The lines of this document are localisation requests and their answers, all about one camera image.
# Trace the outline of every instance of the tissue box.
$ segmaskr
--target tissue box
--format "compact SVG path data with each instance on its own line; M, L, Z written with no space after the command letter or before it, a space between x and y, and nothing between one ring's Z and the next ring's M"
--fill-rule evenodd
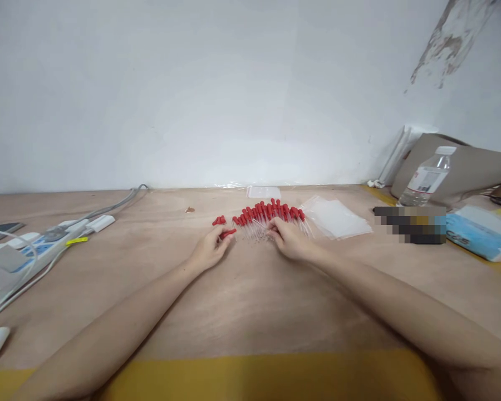
M501 262L501 218L466 206L447 215L447 238L492 262Z

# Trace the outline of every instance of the forearm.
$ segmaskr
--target forearm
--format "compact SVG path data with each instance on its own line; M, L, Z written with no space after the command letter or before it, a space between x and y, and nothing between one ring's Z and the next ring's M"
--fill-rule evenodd
M51 356L15 400L75 399L101 387L202 272L184 262L115 305Z
M312 252L308 261L441 364L459 369L501 365L501 341L412 286L371 266L339 259L323 250Z

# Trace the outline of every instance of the white wall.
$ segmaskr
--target white wall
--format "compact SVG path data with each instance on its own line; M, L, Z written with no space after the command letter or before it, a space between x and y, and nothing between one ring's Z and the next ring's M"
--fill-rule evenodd
M375 177L446 3L0 0L0 193Z
M471 48L436 126L470 145L501 151L501 2Z

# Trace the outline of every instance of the wall stain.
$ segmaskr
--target wall stain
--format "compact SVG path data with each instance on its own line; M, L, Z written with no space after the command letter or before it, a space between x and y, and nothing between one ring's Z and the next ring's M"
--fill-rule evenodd
M438 74L438 88L468 55L479 32L492 15L498 0L449 0L433 30L418 66L410 77L414 84L421 71Z

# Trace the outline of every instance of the wooden table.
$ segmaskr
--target wooden table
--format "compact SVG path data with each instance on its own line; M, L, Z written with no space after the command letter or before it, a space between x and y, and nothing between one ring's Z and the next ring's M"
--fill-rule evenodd
M0 222L43 232L113 204L126 191L0 195ZM501 338L501 274L461 248L402 244L375 226L384 205L362 187L282 188L298 206L339 199L375 232L317 240L419 288ZM245 189L144 191L117 221L70 248L53 271L0 314L0 399L110 306L173 268L211 229L257 200ZM186 213L188 207L194 212ZM226 259L180 297L102 399L427 399L434 372L335 283L238 236Z

